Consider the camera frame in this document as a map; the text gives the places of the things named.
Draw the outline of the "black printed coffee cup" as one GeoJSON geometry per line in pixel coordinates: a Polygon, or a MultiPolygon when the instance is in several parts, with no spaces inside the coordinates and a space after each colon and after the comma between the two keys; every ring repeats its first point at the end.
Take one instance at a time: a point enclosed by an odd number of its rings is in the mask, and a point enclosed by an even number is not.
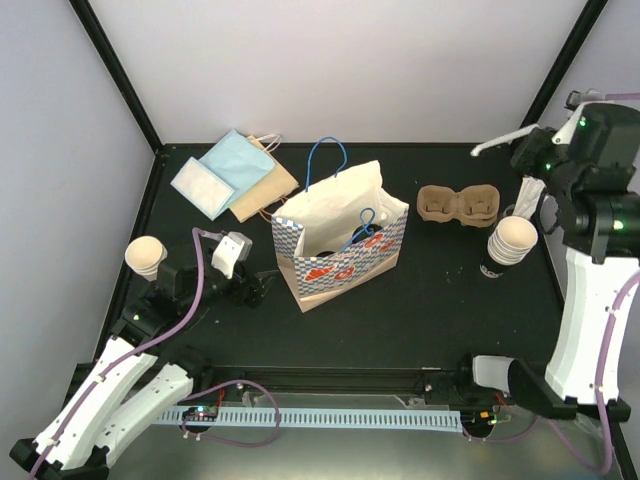
{"type": "Polygon", "coordinates": [[[317,258],[326,258],[326,257],[329,257],[331,255],[334,255],[335,253],[336,253],[335,250],[323,250],[323,251],[317,253],[315,256],[317,258]]]}

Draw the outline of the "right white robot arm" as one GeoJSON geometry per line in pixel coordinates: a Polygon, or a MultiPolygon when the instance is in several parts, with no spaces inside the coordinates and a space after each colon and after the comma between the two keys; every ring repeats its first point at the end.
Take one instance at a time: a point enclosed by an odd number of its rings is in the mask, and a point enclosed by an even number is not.
{"type": "Polygon", "coordinates": [[[511,159],[544,182],[558,206],[566,247],[567,292],[551,360],[537,373],[525,360],[468,356],[454,379],[457,396],[476,403],[491,389],[549,419],[577,414],[625,422],[618,364],[629,308],[639,282],[639,196],[628,186],[639,151],[638,110],[585,95],[557,130],[536,124],[474,147],[519,140],[511,159]]]}

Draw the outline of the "white straw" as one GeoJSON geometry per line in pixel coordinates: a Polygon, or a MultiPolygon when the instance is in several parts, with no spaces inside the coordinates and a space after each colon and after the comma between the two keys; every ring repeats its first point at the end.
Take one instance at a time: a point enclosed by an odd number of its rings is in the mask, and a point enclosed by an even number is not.
{"type": "Polygon", "coordinates": [[[520,139],[522,137],[528,136],[534,129],[538,128],[537,124],[531,124],[526,127],[520,128],[516,131],[510,132],[508,134],[499,136],[497,138],[488,140],[484,143],[476,145],[470,152],[472,157],[478,157],[483,151],[491,149],[493,147],[509,144],[514,140],[520,139]]]}

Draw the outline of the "checkered pastry paper bag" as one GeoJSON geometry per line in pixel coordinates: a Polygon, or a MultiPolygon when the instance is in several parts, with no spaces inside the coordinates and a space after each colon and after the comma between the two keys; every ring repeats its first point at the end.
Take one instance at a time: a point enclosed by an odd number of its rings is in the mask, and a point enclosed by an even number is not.
{"type": "Polygon", "coordinates": [[[376,160],[349,167],[345,146],[326,136],[307,158],[305,184],[271,215],[276,261],[303,313],[394,268],[401,251],[409,205],[383,188],[376,160]],[[331,141],[342,162],[328,178],[311,181],[314,154],[331,141]],[[361,226],[382,227],[369,239],[353,244],[361,226]],[[326,258],[315,255],[335,250],[326,258]]]}

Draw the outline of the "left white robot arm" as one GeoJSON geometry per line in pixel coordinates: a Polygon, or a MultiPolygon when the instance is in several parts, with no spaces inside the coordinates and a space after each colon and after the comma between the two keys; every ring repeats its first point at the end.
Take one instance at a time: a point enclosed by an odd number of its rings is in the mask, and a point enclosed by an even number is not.
{"type": "Polygon", "coordinates": [[[193,241],[173,251],[153,236],[128,245],[125,262],[148,287],[123,310],[93,369],[58,416],[12,447],[11,458],[30,478],[105,479],[161,413],[213,391],[209,362],[189,347],[176,350],[145,386],[135,387],[169,340],[194,323],[201,303],[227,297],[256,306],[273,278],[246,271],[252,242],[238,232],[194,229],[193,241]]]}

